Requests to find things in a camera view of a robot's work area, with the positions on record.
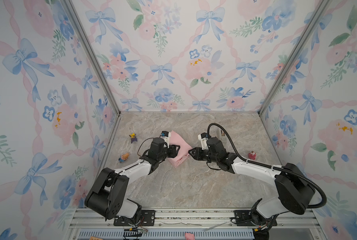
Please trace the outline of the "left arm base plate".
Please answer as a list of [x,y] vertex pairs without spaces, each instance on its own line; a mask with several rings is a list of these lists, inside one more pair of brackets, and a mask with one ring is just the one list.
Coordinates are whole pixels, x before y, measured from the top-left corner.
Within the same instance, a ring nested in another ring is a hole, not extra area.
[[141,210],[132,218],[116,216],[113,225],[116,227],[153,227],[155,213],[155,210]]

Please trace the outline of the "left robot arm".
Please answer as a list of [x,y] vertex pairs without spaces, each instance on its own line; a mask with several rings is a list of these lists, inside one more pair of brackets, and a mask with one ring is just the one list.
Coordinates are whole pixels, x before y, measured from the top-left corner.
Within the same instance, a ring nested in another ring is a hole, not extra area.
[[153,173],[165,159],[177,157],[180,148],[170,145],[166,137],[152,138],[149,149],[135,163],[117,170],[101,170],[85,198],[85,207],[106,220],[118,218],[124,222],[139,223],[142,206],[125,197],[128,185]]

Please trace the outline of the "purple wrapping paper sheet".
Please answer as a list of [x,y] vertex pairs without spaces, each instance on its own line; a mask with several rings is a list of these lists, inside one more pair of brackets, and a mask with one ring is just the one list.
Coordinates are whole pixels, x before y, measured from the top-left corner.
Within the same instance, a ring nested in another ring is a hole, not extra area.
[[181,165],[186,159],[189,158],[189,150],[192,147],[175,131],[169,133],[169,144],[180,146],[177,156],[175,158],[167,158],[167,160],[172,164],[174,168]]

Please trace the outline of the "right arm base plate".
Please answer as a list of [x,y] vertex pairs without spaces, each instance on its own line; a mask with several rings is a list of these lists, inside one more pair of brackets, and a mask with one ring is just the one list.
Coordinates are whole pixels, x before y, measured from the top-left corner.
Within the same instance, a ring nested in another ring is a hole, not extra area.
[[251,214],[250,210],[236,210],[234,211],[234,217],[231,218],[231,223],[237,226],[243,227],[274,227],[277,226],[276,217],[264,219],[259,214]]

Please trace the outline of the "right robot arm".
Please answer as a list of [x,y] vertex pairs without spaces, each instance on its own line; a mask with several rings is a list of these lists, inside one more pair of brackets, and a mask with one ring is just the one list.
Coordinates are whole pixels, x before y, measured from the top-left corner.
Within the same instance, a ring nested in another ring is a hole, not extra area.
[[277,194],[268,200],[259,199],[239,220],[253,226],[262,226],[283,213],[303,215],[309,207],[316,189],[301,177],[292,164],[270,166],[227,152],[218,138],[203,138],[201,147],[188,151],[196,161],[215,163],[218,169],[231,174],[255,178],[274,186]]

